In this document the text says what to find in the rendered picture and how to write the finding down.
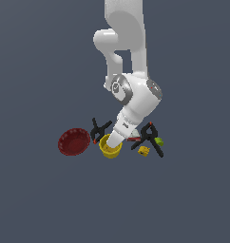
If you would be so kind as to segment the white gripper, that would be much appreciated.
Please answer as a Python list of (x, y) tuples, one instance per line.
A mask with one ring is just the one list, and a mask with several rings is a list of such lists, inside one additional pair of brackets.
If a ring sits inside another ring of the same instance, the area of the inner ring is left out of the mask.
[(117, 117), (116, 124), (106, 144), (115, 148), (142, 122), (142, 116), (131, 109), (123, 108)]

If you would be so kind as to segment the yellow cup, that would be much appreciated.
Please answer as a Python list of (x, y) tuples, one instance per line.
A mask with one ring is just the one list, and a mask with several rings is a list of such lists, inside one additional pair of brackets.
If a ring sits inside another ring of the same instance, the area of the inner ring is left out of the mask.
[(104, 135), (99, 142), (99, 147), (103, 153), (103, 155), (108, 158), (108, 159), (115, 159), (119, 154), (122, 149), (122, 143), (120, 143), (118, 146), (115, 148), (111, 148), (106, 144), (106, 141), (109, 138), (109, 134)]

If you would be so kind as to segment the small black spring clamp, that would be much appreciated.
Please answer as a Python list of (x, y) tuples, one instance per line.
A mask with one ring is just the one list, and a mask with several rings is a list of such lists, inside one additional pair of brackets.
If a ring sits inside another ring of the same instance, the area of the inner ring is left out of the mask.
[(95, 119), (92, 119), (93, 128), (90, 132), (90, 136), (94, 144), (100, 141), (100, 139), (105, 135), (105, 130), (112, 124), (112, 121), (106, 122), (104, 125), (99, 127)]

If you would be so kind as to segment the red and white flat box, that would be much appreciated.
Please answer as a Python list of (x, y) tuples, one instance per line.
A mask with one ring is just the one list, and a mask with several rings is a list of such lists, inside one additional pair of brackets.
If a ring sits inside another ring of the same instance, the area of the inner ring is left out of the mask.
[(127, 141), (140, 141), (141, 140), (140, 133), (138, 132), (137, 129), (134, 129), (126, 140)]

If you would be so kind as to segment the large black spring clamp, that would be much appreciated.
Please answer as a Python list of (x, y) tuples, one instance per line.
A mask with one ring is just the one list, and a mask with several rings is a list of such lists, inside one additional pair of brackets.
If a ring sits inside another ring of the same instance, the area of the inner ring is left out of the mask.
[(141, 145), (146, 140), (149, 140), (151, 142), (151, 144), (153, 145), (153, 147), (155, 148), (155, 150), (157, 151), (158, 155), (162, 158), (163, 157), (163, 151), (161, 149), (161, 146), (158, 145), (154, 141), (155, 138), (158, 138), (158, 131), (157, 131), (156, 127), (154, 126), (154, 124), (152, 122), (149, 122), (147, 125), (145, 125), (142, 128), (141, 135), (142, 135), (141, 136), (141, 140), (140, 141), (136, 141), (131, 146), (131, 149), (135, 149), (136, 147)]

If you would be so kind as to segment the dark red bowl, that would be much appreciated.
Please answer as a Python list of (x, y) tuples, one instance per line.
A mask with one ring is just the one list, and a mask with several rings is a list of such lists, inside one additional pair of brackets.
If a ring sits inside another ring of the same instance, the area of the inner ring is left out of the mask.
[(90, 136), (83, 128), (71, 128), (58, 140), (59, 151), (66, 156), (77, 156), (89, 146)]

